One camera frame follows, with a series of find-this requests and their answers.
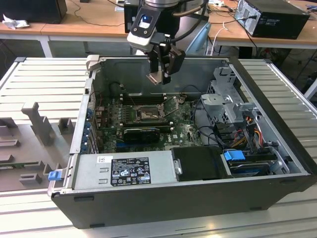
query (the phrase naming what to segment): white paper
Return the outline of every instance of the white paper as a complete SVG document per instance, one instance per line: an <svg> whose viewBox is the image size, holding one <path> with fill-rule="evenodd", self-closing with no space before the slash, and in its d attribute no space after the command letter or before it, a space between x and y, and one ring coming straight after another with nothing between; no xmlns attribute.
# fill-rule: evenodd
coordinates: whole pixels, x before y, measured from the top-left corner
<svg viewBox="0 0 317 238"><path fill-rule="evenodd" d="M97 163L111 163L113 156L98 156Z"/></svg>
<svg viewBox="0 0 317 238"><path fill-rule="evenodd" d="M30 26L28 22L25 20L13 20L11 18L6 17L4 14L3 14L3 19L4 20L2 21L2 23L6 25L8 28L11 28L13 30L15 30L16 28L23 28L23 27Z"/></svg>

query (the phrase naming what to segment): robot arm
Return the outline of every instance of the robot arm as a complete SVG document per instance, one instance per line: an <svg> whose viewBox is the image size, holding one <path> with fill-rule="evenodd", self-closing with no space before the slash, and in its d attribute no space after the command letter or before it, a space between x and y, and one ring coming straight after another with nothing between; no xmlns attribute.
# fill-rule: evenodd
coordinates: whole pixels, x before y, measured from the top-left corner
<svg viewBox="0 0 317 238"><path fill-rule="evenodd" d="M180 70L185 53L176 42L190 35L201 22L208 0L145 0L132 25L127 40L145 52L150 62L148 79L154 84L167 84L170 76ZM185 34L175 38L182 16L200 9L197 23Z"/></svg>

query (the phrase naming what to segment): white cable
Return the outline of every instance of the white cable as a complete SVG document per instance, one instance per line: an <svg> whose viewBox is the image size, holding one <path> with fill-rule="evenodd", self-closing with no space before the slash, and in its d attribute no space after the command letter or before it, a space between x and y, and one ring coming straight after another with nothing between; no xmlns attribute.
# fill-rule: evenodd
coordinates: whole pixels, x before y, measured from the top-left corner
<svg viewBox="0 0 317 238"><path fill-rule="evenodd" d="M236 21L240 21L240 20L245 20L246 18L240 18L240 19L236 19L235 21L230 21L230 22L223 22L222 23L222 28L217 32L217 34L214 36L214 40L213 40L213 44L212 44L212 48L211 48L211 56L213 56L213 52L214 52L214 44L216 43L216 39L217 39L217 36L218 34L222 31L222 30L229 30L228 28L226 28L224 25L227 24L227 23L231 23L231 22L236 22Z"/></svg>
<svg viewBox="0 0 317 238"><path fill-rule="evenodd" d="M314 7L314 8L308 9L308 11L315 10L315 9L317 9L317 7Z"/></svg>
<svg viewBox="0 0 317 238"><path fill-rule="evenodd" d="M214 44L216 43L216 39L217 39L217 36L218 34L222 31L222 30L229 30L228 28L226 28L224 26L225 22L222 23L223 27L217 32L217 34L214 36L214 40L213 40L213 44L212 44L212 48L211 48L211 56L213 56L213 52L214 52Z"/></svg>

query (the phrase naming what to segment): barcode sticker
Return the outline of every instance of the barcode sticker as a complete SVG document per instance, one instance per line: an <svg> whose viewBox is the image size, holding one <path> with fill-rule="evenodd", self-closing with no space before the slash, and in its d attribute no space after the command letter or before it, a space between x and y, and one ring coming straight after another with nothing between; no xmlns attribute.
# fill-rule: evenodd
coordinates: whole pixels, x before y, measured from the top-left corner
<svg viewBox="0 0 317 238"><path fill-rule="evenodd" d="M113 156L98 156L97 163L111 163Z"/></svg>

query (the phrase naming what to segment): motherboard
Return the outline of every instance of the motherboard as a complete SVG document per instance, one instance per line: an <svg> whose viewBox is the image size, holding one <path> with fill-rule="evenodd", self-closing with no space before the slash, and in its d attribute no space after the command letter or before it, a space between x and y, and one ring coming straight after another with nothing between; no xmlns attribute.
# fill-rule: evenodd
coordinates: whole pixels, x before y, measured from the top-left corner
<svg viewBox="0 0 317 238"><path fill-rule="evenodd" d="M192 102L180 96L111 99L96 109L96 115L100 153L203 145L192 121Z"/></svg>

